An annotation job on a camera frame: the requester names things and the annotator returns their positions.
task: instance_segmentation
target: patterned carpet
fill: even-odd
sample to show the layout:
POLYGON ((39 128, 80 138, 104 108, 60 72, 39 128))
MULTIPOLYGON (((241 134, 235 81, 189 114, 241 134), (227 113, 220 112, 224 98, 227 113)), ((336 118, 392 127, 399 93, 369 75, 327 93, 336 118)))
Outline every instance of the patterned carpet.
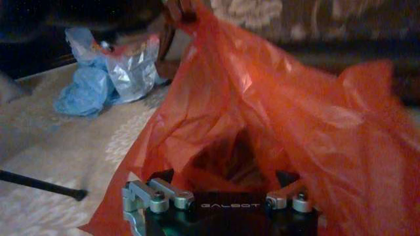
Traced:
POLYGON ((0 169, 89 191, 72 198, 0 181, 0 235, 79 236, 101 201, 113 171, 159 106, 168 87, 97 118, 60 115, 53 102, 76 65, 23 81, 33 89, 0 107, 0 169))
POLYGON ((208 0, 215 15, 273 43, 404 38, 416 0, 208 0))

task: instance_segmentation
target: metal bracket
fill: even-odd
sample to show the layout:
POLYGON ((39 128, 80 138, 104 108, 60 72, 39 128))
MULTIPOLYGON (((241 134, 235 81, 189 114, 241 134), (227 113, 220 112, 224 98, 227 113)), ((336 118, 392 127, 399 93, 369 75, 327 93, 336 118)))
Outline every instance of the metal bracket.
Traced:
POLYGON ((173 187, 168 182, 165 182, 160 178, 151 179, 149 186, 153 189, 160 190, 165 193, 165 195, 173 201, 173 205, 177 209, 181 209, 181 210, 189 209, 191 204, 195 201, 195 196, 192 192, 179 190, 176 187, 173 187))
POLYGON ((195 200, 189 191, 181 191, 160 178, 153 178, 148 185, 141 181, 129 181, 123 188, 123 215, 131 224, 135 236, 145 236, 145 218, 139 209, 151 209, 163 213, 169 209, 169 199, 177 209, 189 209, 195 200))
POLYGON ((299 212, 311 212, 312 203, 307 199, 307 195, 301 193, 305 190, 303 181, 297 180, 280 190, 267 193, 265 209, 280 210, 288 207, 288 199, 293 198, 293 209, 299 212))

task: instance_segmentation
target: black rod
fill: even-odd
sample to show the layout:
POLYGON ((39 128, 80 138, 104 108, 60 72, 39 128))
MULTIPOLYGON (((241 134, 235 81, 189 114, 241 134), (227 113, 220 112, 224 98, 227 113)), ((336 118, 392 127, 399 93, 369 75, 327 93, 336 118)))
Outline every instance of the black rod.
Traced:
POLYGON ((65 196, 75 198, 76 201, 81 201, 84 197, 87 196, 87 191, 84 189, 77 190, 77 189, 67 188, 53 183, 48 183, 45 181, 17 175, 15 173, 11 173, 3 170, 0 170, 0 180, 11 182, 11 183, 17 183, 20 185, 24 185, 32 188, 41 189, 48 192, 63 194, 65 196))

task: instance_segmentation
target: metal bolt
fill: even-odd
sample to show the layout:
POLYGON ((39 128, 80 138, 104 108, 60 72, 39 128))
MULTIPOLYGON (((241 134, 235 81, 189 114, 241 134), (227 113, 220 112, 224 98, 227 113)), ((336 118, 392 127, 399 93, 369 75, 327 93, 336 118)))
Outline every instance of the metal bolt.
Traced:
POLYGON ((181 192, 179 193, 179 197, 184 198, 184 197, 188 197, 189 196, 189 193, 188 192, 181 192))
POLYGON ((297 194, 297 198, 300 199, 300 200, 304 200, 304 201, 307 201, 307 195, 305 195, 305 193, 304 192, 300 192, 299 194, 297 194))
POLYGON ((163 191, 156 191, 155 194, 153 194, 153 200, 157 201, 157 200, 163 200, 165 198, 165 194, 163 191))

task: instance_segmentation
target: floor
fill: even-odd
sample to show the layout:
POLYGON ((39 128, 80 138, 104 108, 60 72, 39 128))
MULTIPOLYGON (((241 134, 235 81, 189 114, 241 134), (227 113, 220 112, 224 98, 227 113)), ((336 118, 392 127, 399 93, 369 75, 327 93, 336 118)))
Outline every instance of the floor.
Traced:
POLYGON ((168 87, 137 102, 107 108, 97 118, 57 114, 53 102, 71 83, 72 64, 20 83, 33 92, 0 107, 0 169, 89 191, 72 198, 0 181, 3 236, 83 236, 115 169, 168 87))

